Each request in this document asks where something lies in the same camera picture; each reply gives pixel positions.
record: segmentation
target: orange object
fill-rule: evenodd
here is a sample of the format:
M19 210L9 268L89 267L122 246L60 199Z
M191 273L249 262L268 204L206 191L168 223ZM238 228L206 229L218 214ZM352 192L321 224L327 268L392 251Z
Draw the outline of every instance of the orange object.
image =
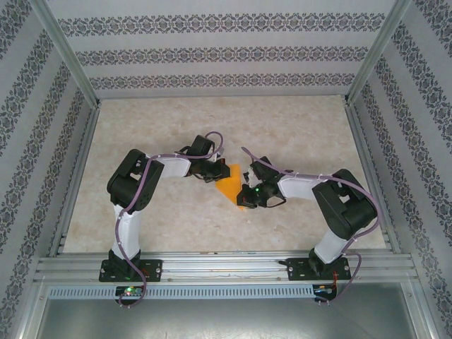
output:
M223 193L226 198L231 200L234 205L237 205L237 195L242 190L242 173L240 172L240 165L229 165L231 176L215 182L215 187L218 191Z

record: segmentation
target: beige marble floor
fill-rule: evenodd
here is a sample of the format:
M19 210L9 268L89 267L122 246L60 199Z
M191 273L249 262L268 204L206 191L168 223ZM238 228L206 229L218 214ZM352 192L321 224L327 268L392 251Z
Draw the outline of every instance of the beige marble floor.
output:
M246 169L245 145L283 168L364 174L340 97L196 97L106 100L73 212L65 252L106 252L114 239L108 179L132 148L169 153L196 134L225 136L228 163ZM275 209L242 211L196 178L163 179L144 210L144 251L275 251L310 249L327 230L314 201L291 199ZM377 230L357 248L384 248Z

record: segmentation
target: metal base plate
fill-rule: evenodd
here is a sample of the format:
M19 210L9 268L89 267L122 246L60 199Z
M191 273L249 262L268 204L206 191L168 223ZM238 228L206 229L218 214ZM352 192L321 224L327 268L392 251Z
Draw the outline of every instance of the metal base plate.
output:
M148 283L159 283L162 277L162 261L155 259L141 259L138 265L141 272L144 273ZM137 274L132 278L125 278L114 271L110 260L104 260L99 273L101 283L139 283L140 276Z
M338 274L338 280L351 278L347 258L339 258L334 264L328 265L328 270L322 272L319 278L309 267L309 258L288 258L285 260L290 281L333 280L333 272Z

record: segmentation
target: patterned wallpaper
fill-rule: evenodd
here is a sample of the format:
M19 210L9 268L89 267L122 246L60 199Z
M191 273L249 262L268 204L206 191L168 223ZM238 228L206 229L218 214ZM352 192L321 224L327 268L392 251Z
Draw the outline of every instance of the patterned wallpaper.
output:
M414 1L355 103L440 338L452 338L451 22L447 1Z
M346 94L394 0L374 2L49 5L97 95L118 98Z
M91 108L26 0L0 0L0 338L46 256Z

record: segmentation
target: enclosure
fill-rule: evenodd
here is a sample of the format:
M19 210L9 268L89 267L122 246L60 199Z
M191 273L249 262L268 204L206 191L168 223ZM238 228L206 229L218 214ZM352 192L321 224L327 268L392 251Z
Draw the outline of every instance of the enclosure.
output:
M451 6L1 0L0 338L452 337ZM328 229L315 201L240 210L188 177L160 180L143 212L160 281L135 309L112 301L109 178L130 149L211 130L242 172L246 146L300 173L347 168L377 199L343 300L319 308L331 281L280 264Z

